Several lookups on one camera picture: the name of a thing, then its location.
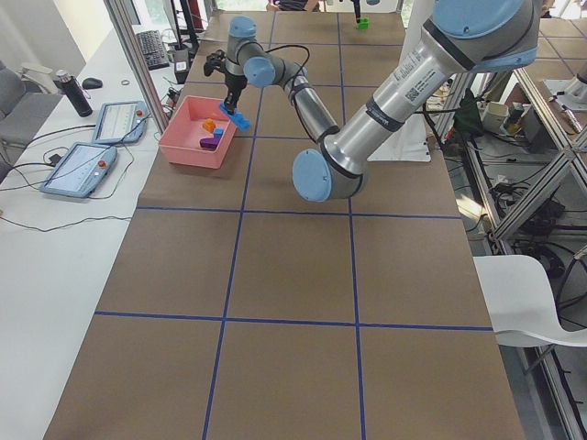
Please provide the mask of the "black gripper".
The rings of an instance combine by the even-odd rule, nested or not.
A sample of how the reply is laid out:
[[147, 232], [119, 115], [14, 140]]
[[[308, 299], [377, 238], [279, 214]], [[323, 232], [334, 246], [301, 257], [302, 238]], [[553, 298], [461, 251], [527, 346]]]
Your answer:
[[360, 0], [352, 0], [355, 22], [360, 22]]
[[242, 91], [247, 87], [248, 80], [245, 75], [226, 71], [225, 85], [227, 87], [227, 97], [224, 100], [224, 107], [228, 114], [234, 114], [238, 109], [238, 99]]

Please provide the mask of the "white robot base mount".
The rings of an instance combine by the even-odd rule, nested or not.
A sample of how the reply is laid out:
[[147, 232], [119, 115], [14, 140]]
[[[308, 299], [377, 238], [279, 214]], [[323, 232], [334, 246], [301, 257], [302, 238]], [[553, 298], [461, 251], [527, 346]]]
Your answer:
[[[415, 0], [413, 2], [408, 27], [405, 31], [400, 64], [420, 40], [421, 27], [432, 14], [433, 4], [433, 0]], [[403, 127], [383, 142], [368, 158], [368, 161], [431, 161], [423, 116], [412, 115], [408, 118]]]

